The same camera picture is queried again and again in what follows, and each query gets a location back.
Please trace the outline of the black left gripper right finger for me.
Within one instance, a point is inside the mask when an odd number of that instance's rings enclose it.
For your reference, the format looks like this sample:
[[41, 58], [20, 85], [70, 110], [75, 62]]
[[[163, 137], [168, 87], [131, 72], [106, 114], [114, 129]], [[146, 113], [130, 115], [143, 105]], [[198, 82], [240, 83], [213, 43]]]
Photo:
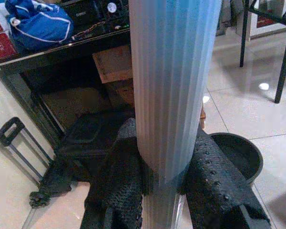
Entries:
[[271, 228], [245, 177], [200, 127], [183, 193], [194, 229]]

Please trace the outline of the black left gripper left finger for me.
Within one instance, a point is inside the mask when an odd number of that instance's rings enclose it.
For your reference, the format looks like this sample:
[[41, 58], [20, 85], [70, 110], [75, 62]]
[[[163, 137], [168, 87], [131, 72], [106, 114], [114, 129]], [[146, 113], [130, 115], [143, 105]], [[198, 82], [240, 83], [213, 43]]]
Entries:
[[152, 171], [137, 148], [135, 119], [127, 119], [118, 130], [112, 150], [93, 177], [83, 229], [140, 229], [143, 196], [152, 188]]

